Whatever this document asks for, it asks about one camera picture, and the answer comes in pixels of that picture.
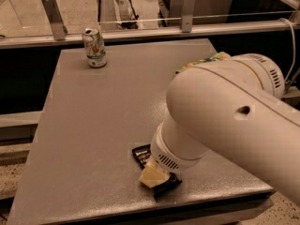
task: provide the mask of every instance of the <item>can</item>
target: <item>can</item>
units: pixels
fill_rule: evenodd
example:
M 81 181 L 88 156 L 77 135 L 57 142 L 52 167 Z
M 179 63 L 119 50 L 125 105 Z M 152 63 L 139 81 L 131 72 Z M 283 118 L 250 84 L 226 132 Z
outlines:
M 106 65 L 104 40 L 96 28 L 85 28 L 82 40 L 89 66 L 101 68 Z

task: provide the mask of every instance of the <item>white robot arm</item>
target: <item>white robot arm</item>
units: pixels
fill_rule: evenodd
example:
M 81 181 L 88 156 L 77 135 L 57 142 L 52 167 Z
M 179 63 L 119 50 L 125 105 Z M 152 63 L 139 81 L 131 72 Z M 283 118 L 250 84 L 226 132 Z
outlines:
M 283 91 L 278 66 L 258 54 L 187 69 L 168 89 L 152 157 L 181 173 L 209 148 L 300 204 L 300 113 Z

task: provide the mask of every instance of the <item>gray tabletop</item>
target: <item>gray tabletop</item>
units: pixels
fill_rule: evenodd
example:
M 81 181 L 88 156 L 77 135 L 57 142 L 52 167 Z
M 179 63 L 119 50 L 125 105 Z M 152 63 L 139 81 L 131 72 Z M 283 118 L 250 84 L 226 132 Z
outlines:
M 107 47 L 108 64 L 64 50 L 52 80 L 8 224 L 41 224 L 158 211 L 272 189 L 209 152 L 183 183 L 155 200 L 131 149 L 151 142 L 175 71 L 210 57 L 207 39 Z

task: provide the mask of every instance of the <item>soda can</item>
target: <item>soda can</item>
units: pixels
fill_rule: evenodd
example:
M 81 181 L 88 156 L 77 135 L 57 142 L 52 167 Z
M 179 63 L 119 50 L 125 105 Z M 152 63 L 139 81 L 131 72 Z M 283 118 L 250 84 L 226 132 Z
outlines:
M 101 68 L 106 65 L 104 40 L 96 28 L 85 28 L 82 40 L 89 66 Z

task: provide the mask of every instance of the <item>table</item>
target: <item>table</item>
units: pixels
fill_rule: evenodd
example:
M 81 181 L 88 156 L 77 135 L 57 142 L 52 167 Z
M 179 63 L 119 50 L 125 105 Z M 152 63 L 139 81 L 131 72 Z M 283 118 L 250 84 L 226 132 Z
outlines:
M 216 52 L 208 39 L 106 49 L 102 68 L 83 49 L 61 52 L 8 225 L 220 224 L 270 206 L 271 187 L 213 152 L 157 200 L 139 182 L 131 149 L 151 142 L 175 71 Z

